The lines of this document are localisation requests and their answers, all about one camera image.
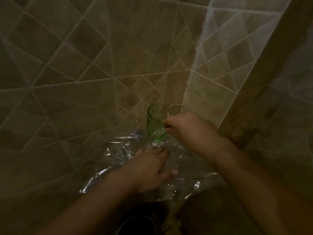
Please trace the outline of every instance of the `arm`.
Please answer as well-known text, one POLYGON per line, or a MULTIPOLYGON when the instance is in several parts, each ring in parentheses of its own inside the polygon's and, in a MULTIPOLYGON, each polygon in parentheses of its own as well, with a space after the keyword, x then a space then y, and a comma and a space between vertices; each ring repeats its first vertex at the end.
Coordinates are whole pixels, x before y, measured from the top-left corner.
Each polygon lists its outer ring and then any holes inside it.
POLYGON ((313 212, 262 171, 207 121, 188 112, 165 122, 181 144, 204 157, 223 176, 247 212, 267 234, 313 234, 313 212))
POLYGON ((159 173, 168 156, 163 147, 139 150, 125 166, 110 173, 37 235, 91 234, 131 194, 151 191, 177 173, 159 173))

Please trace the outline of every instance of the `green glass cup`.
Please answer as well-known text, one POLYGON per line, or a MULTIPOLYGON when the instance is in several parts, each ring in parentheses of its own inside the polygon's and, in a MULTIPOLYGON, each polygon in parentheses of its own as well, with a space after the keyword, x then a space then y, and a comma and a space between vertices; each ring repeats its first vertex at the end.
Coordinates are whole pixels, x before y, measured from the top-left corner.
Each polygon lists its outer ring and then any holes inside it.
POLYGON ((161 142, 166 135, 163 120, 171 115, 182 113, 181 105, 153 104, 148 108, 147 134, 154 141, 161 142))

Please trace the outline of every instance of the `forearm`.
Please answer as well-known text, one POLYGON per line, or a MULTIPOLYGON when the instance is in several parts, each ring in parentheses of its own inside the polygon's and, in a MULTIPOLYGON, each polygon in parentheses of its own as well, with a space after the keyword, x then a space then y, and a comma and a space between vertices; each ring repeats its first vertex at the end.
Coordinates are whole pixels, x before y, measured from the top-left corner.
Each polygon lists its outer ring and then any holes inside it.
POLYGON ((91 234, 131 193, 133 185, 120 170, 110 173, 92 191, 83 195, 40 234, 91 234))
POLYGON ((248 213, 268 234, 313 233, 312 212, 234 145, 225 145, 214 166, 248 213))

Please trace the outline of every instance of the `clear plastic bag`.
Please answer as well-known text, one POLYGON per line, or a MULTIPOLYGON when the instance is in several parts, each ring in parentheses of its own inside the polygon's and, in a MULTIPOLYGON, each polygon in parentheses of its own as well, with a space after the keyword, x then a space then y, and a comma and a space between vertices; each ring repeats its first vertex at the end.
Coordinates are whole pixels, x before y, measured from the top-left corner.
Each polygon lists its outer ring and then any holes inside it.
POLYGON ((222 177, 203 158, 188 151, 171 135, 166 135, 163 142, 152 141, 146 134, 144 121, 137 121, 119 126, 108 137, 106 150, 80 193, 88 192, 111 171, 127 163, 139 149, 149 146, 165 146, 171 156, 162 171, 176 168, 178 175, 159 189, 142 194, 140 200, 164 201, 175 196, 188 198, 223 182, 222 177))

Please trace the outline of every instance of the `person's left hand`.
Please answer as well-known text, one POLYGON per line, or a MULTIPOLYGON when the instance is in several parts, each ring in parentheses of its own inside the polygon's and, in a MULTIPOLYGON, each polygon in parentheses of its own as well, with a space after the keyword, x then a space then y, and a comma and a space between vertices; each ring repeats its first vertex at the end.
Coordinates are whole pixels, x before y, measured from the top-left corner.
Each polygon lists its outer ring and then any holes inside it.
POLYGON ((120 170, 133 183, 135 192, 148 192, 178 173, 175 169, 159 173, 169 156, 170 153, 164 147, 140 149, 120 170))

